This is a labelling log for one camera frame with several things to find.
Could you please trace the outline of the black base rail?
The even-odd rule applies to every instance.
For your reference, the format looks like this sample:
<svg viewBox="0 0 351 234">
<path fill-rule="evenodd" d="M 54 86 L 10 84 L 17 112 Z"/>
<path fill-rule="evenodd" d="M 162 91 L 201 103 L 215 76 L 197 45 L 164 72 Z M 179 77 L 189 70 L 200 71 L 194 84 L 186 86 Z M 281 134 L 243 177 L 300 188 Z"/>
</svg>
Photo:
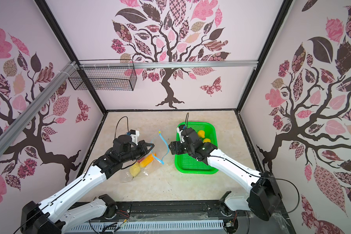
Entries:
<svg viewBox="0 0 351 234">
<path fill-rule="evenodd" d="M 222 220 L 225 234 L 295 233 L 289 216 L 282 214 L 283 209 L 276 211 L 268 221 L 263 221 L 250 211 L 236 211 L 226 216 L 221 212 L 218 200 L 116 203 L 118 209 L 113 218 L 97 217 L 89 221 L 126 223 L 128 221 Z M 72 208 L 85 204 L 87 202 L 77 202 Z"/>
</svg>

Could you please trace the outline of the pale yellow fruit toy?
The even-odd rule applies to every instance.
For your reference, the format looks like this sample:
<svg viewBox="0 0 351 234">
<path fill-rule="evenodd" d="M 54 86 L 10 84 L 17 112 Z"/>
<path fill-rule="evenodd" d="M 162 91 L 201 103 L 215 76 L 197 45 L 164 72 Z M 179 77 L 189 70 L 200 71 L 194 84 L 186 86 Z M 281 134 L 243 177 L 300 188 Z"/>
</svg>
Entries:
<svg viewBox="0 0 351 234">
<path fill-rule="evenodd" d="M 141 167 L 137 162 L 130 167 L 130 175 L 132 177 L 136 177 L 140 172 L 141 172 Z"/>
</svg>

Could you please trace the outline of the left aluminium frame rail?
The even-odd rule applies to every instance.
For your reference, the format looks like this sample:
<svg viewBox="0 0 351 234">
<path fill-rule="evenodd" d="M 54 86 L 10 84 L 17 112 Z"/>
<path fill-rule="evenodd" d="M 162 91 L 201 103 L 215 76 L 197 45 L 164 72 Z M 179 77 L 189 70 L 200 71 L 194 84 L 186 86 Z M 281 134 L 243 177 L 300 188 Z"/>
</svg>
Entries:
<svg viewBox="0 0 351 234">
<path fill-rule="evenodd" d="M 44 104 L 51 98 L 62 83 L 77 70 L 75 61 L 71 61 L 56 75 L 56 77 L 40 92 L 29 106 L 17 117 L 9 128 L 0 136 L 0 157 L 7 148 L 15 141 L 18 135 L 26 128 L 27 124 L 41 110 Z"/>
</svg>

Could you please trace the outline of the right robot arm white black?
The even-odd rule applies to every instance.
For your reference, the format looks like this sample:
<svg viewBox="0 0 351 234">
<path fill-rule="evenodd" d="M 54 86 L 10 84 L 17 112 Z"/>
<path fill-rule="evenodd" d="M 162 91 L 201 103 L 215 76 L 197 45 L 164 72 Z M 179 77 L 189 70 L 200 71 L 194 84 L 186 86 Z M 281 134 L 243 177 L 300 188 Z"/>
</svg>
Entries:
<svg viewBox="0 0 351 234">
<path fill-rule="evenodd" d="M 259 172 L 244 166 L 223 153 L 210 142 L 204 143 L 193 128 L 182 124 L 177 128 L 178 141 L 168 147 L 173 155 L 187 154 L 196 161 L 223 172 L 246 191 L 237 196 L 226 192 L 220 199 L 220 210 L 230 216 L 236 211 L 250 211 L 261 220 L 268 221 L 282 200 L 276 178 L 269 171 Z"/>
</svg>

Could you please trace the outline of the yellow pear toy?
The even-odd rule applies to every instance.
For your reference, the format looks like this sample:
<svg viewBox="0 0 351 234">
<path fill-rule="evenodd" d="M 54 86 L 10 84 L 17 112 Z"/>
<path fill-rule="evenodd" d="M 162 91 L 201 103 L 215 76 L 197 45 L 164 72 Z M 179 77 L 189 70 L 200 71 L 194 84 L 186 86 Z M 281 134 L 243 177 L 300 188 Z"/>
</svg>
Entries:
<svg viewBox="0 0 351 234">
<path fill-rule="evenodd" d="M 198 136 L 199 136 L 200 138 L 202 138 L 202 139 L 205 138 L 205 131 L 204 131 L 204 130 L 199 130 L 199 131 L 197 132 L 197 134 L 198 134 Z"/>
</svg>

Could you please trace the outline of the green plastic basket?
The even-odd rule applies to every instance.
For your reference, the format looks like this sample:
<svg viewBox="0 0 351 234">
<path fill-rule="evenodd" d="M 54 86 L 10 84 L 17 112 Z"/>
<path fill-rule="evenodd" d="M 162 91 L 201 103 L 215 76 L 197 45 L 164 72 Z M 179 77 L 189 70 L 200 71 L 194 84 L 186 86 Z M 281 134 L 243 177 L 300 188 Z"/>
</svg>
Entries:
<svg viewBox="0 0 351 234">
<path fill-rule="evenodd" d="M 204 140 L 209 139 L 211 144 L 218 146 L 217 135 L 215 127 L 207 122 L 188 122 L 187 128 L 192 128 L 195 130 L 196 134 L 199 131 L 202 131 L 204 134 L 198 136 L 200 141 L 194 146 L 195 153 L 199 153 L 202 150 L 204 145 Z M 189 147 L 186 147 L 184 154 L 175 155 L 175 167 L 178 171 L 185 174 L 203 174 L 203 175 L 212 175 L 215 174 L 218 169 L 207 165 L 205 161 L 198 161 L 189 155 L 192 151 Z"/>
</svg>

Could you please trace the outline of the aluminium frame rail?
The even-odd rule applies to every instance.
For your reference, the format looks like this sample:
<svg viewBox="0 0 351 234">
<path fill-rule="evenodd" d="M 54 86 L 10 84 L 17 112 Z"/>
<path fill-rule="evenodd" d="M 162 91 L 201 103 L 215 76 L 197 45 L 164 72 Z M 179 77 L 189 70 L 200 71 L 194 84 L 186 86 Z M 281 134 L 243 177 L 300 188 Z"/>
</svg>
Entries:
<svg viewBox="0 0 351 234">
<path fill-rule="evenodd" d="M 27 124 L 41 110 L 44 104 L 51 98 L 62 83 L 77 70 L 75 61 L 71 61 L 56 75 L 56 77 L 40 92 L 29 106 L 17 117 L 9 128 L 0 136 L 0 157 L 7 148 L 15 141 L 18 135 L 26 128 Z"/>
<path fill-rule="evenodd" d="M 197 68 L 197 67 L 257 67 L 256 60 L 224 60 L 224 61 L 181 61 L 181 62 L 129 62 L 129 63 L 97 63 L 88 60 L 80 61 L 81 69 L 97 68 L 128 68 L 128 69 L 155 69 L 155 68 Z"/>
</svg>

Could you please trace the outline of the orange banana toy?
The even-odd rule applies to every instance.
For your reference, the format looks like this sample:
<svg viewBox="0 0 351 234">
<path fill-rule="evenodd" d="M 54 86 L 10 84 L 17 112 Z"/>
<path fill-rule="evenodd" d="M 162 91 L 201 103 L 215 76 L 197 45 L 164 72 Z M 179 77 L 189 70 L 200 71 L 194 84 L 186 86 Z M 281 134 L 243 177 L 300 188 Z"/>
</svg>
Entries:
<svg viewBox="0 0 351 234">
<path fill-rule="evenodd" d="M 143 160 L 141 163 L 139 163 L 140 167 L 141 168 L 145 168 L 147 167 L 150 163 L 152 163 L 155 159 L 155 156 L 154 154 L 150 154 L 149 156 L 147 156 L 145 158 L 145 160 Z"/>
</svg>

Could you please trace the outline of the clear zip bag blue zipper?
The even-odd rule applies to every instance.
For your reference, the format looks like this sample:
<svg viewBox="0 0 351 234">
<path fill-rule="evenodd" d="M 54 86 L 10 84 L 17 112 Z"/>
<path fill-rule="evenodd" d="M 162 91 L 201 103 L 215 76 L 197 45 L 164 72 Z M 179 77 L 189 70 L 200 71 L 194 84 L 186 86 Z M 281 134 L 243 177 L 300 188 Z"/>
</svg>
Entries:
<svg viewBox="0 0 351 234">
<path fill-rule="evenodd" d="M 165 165 L 165 157 L 170 153 L 170 150 L 161 130 L 150 137 L 150 143 L 154 144 L 155 147 L 146 156 L 137 160 L 135 164 L 124 169 L 121 183 L 130 183 L 147 178 Z"/>
</svg>

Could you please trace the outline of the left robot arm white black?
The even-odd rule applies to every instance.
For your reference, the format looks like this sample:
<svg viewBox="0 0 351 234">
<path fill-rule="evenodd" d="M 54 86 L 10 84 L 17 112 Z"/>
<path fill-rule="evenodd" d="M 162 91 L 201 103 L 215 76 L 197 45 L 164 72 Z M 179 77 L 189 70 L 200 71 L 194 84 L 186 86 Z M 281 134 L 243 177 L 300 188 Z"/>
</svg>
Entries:
<svg viewBox="0 0 351 234">
<path fill-rule="evenodd" d="M 97 217 L 113 218 L 117 213 L 117 203 L 107 194 L 77 208 L 72 206 L 120 171 L 124 163 L 142 159 L 154 147 L 153 143 L 139 141 L 137 135 L 115 138 L 113 147 L 95 160 L 81 176 L 49 198 L 26 204 L 22 209 L 19 231 L 23 234 L 64 234 Z"/>
</svg>

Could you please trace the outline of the rear aluminium frame rail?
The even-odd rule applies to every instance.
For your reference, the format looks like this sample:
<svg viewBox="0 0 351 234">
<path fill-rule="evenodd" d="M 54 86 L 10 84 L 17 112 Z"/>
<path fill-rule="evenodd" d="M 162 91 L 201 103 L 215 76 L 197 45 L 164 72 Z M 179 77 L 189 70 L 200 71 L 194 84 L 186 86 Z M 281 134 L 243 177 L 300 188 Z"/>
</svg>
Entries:
<svg viewBox="0 0 351 234">
<path fill-rule="evenodd" d="M 80 61 L 81 69 L 97 68 L 128 68 L 128 69 L 155 69 L 155 68 L 197 68 L 197 67 L 257 67 L 256 60 L 224 60 L 224 61 L 181 61 L 181 62 L 129 62 L 129 63 L 97 63 L 88 60 Z"/>
</svg>

